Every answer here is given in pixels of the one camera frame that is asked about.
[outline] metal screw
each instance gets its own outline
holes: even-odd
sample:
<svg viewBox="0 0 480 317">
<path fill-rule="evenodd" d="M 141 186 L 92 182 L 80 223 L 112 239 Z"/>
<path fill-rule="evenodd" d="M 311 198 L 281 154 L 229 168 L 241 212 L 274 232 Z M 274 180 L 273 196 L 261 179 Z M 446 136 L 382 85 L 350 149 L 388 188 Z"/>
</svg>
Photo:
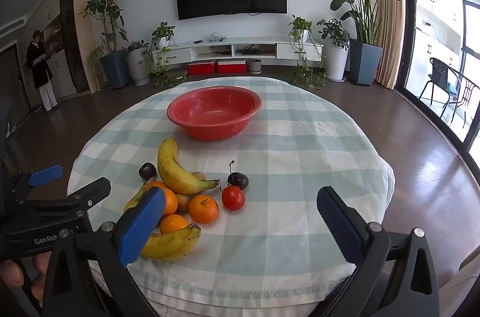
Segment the metal screw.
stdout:
<svg viewBox="0 0 480 317">
<path fill-rule="evenodd" d="M 115 226 L 114 223 L 108 221 L 108 222 L 102 224 L 102 230 L 104 232 L 109 232 L 113 229 L 114 226 Z"/>
<path fill-rule="evenodd" d="M 425 232 L 423 231 L 423 229 L 420 229 L 420 228 L 415 228 L 413 232 L 417 237 L 423 237 L 425 235 Z"/>
<path fill-rule="evenodd" d="M 68 231 L 68 229 L 62 229 L 59 233 L 59 236 L 60 236 L 60 238 L 65 238 L 69 235 L 69 233 L 70 232 Z"/>
<path fill-rule="evenodd" d="M 380 232 L 382 230 L 382 226 L 379 223 L 369 223 L 368 227 L 372 232 Z"/>
</svg>

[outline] red plastic basin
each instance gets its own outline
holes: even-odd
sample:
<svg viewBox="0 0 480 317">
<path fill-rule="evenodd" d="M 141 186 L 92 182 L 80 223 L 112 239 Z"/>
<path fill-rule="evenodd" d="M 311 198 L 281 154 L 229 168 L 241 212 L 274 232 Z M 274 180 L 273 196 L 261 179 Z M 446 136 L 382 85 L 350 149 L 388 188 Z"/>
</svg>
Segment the red plastic basin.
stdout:
<svg viewBox="0 0 480 317">
<path fill-rule="evenodd" d="M 197 140 L 220 141 L 245 129 L 261 107 L 260 97 L 248 89 L 208 87 L 177 97 L 166 115 Z"/>
</svg>

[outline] green and white tablecloth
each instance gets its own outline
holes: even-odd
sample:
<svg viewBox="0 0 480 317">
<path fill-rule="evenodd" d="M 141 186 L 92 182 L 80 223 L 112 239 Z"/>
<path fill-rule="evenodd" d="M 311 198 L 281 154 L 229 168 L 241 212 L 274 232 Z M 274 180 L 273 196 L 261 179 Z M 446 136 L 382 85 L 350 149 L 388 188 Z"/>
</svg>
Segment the green and white tablecloth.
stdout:
<svg viewBox="0 0 480 317">
<path fill-rule="evenodd" d="M 170 102 L 196 88 L 237 85 L 262 98 L 246 129 L 221 142 L 196 141 L 166 116 Z M 382 222 L 394 190 L 392 168 L 355 122 L 333 104 L 285 82 L 227 77 L 185 83 L 115 117 L 83 148 L 71 172 L 71 193 L 99 177 L 112 184 L 90 209 L 93 228 L 116 221 L 142 186 L 138 168 L 156 164 L 160 143 L 178 140 L 179 163 L 226 184 L 229 162 L 250 178 L 246 204 L 222 207 L 202 226 L 196 248 L 173 263 L 141 257 L 129 270 L 160 315 L 308 315 L 353 272 L 316 208 L 331 185 L 365 221 Z M 99 271 L 93 263 L 93 269 Z"/>
</svg>

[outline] blue gripper pad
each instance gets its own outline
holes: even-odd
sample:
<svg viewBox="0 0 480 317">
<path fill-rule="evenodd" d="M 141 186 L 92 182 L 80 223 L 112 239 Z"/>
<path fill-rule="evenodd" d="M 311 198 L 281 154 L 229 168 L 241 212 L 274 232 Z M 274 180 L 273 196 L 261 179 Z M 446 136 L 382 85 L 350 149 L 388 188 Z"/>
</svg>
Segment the blue gripper pad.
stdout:
<svg viewBox="0 0 480 317">
<path fill-rule="evenodd" d="M 58 179 L 63 175 L 63 168 L 60 165 L 52 165 L 51 167 L 33 172 L 28 179 L 28 185 L 33 188 L 41 187 L 44 184 Z"/>
<path fill-rule="evenodd" d="M 362 264 L 362 238 L 350 222 L 347 214 L 339 207 L 325 187 L 320 189 L 317 194 L 317 208 L 345 260 L 356 266 Z"/>
<path fill-rule="evenodd" d="M 118 243 L 118 257 L 124 267 L 138 259 L 148 237 L 157 226 L 165 210 L 165 193 L 161 188 L 151 188 L 134 209 L 135 216 L 129 222 Z"/>
</svg>

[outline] sliding glass door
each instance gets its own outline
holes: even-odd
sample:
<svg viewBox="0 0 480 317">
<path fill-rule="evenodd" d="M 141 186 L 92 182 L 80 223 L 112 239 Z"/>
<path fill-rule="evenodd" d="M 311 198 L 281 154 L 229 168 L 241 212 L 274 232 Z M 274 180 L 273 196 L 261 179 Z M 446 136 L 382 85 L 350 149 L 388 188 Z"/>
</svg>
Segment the sliding glass door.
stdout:
<svg viewBox="0 0 480 317">
<path fill-rule="evenodd" d="M 397 89 L 480 180 L 480 0 L 406 0 L 406 8 Z"/>
</svg>

